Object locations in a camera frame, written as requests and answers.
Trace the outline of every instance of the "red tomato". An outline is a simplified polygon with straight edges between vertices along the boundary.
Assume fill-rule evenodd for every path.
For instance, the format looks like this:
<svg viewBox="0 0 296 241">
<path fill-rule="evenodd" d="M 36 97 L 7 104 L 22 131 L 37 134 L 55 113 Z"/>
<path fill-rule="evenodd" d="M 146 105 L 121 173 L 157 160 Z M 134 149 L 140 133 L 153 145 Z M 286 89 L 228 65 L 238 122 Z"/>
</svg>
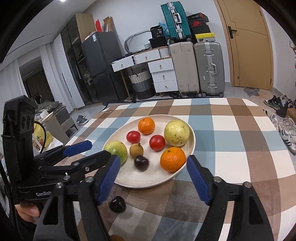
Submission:
<svg viewBox="0 0 296 241">
<path fill-rule="evenodd" d="M 150 138 L 149 146 L 154 151 L 160 151 L 165 148 L 165 139 L 161 135 L 155 135 Z"/>
<path fill-rule="evenodd" d="M 131 144 L 139 143 L 140 139 L 141 139 L 141 134 L 137 131 L 130 131 L 126 135 L 126 140 Z"/>
</svg>

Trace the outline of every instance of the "drawer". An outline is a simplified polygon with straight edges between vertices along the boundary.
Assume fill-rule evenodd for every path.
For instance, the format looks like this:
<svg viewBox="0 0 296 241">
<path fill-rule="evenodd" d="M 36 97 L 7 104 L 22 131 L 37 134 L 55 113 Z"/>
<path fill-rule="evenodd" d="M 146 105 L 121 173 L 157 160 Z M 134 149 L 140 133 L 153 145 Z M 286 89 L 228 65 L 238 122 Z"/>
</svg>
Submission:
<svg viewBox="0 0 296 241">
<path fill-rule="evenodd" d="M 133 65 L 135 65 L 133 62 L 133 55 L 123 58 L 123 59 L 120 59 L 120 60 L 117 60 L 112 63 L 112 67 L 113 67 L 114 72 L 121 70 L 121 69 L 125 69 L 127 67 L 131 67 Z"/>
<path fill-rule="evenodd" d="M 172 58 L 166 58 L 148 63 L 150 73 L 174 69 Z"/>
<path fill-rule="evenodd" d="M 168 91 L 178 91 L 178 84 L 176 80 L 168 80 L 162 82 L 154 83 L 155 91 L 157 93 L 160 92 L 168 92 Z"/>
<path fill-rule="evenodd" d="M 152 73 L 153 82 L 176 80 L 176 74 L 173 69 Z"/>
<path fill-rule="evenodd" d="M 135 64 L 140 64 L 140 63 L 152 61 L 159 58 L 160 58 L 160 54 L 158 49 L 139 53 L 134 55 L 133 57 L 133 59 L 135 60 Z"/>
</svg>

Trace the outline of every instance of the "checkered tablecloth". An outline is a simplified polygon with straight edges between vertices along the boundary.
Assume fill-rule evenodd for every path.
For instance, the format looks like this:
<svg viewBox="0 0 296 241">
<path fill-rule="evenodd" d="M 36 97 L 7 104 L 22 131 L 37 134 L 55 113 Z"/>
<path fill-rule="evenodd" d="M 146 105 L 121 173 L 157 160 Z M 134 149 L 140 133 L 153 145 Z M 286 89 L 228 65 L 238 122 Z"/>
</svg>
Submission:
<svg viewBox="0 0 296 241">
<path fill-rule="evenodd" d="M 253 184 L 269 218 L 275 240 L 282 241 L 296 221 L 296 174 L 289 152 L 262 109 L 247 99 L 180 99 L 120 105 L 105 109 L 70 140 L 90 140 L 90 151 L 65 159 L 61 164 L 102 150 L 120 127 L 148 115 L 176 116 L 193 128 L 194 155 L 214 176 L 229 183 Z M 115 214 L 107 202 L 99 207 L 109 234 L 126 241 L 194 240 L 207 214 L 184 168 L 174 179 L 148 189 L 114 185 L 111 196 L 122 196 L 127 208 Z M 75 204 L 81 240 L 86 240 Z M 228 203 L 219 240 L 226 240 L 233 202 Z"/>
</svg>

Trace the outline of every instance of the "black refrigerator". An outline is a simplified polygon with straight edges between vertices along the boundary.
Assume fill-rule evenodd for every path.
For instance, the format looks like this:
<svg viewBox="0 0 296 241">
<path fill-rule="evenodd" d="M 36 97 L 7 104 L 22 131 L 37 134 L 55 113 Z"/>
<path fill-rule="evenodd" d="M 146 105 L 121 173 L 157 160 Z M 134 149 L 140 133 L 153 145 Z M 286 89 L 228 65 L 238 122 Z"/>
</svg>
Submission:
<svg viewBox="0 0 296 241">
<path fill-rule="evenodd" d="M 122 56 L 114 32 L 96 32 L 82 45 L 83 54 L 103 105 L 128 97 L 120 72 L 111 63 Z"/>
</svg>

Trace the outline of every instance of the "human hand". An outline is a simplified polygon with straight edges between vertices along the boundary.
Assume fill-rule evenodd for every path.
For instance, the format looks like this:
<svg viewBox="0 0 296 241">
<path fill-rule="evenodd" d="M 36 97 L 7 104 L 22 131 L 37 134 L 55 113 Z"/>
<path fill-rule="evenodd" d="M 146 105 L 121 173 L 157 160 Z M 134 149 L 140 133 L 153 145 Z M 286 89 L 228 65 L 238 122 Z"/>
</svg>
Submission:
<svg viewBox="0 0 296 241">
<path fill-rule="evenodd" d="M 15 205 L 19 216 L 30 223 L 34 223 L 33 217 L 39 217 L 40 211 L 34 203 L 21 201 L 20 204 Z"/>
</svg>

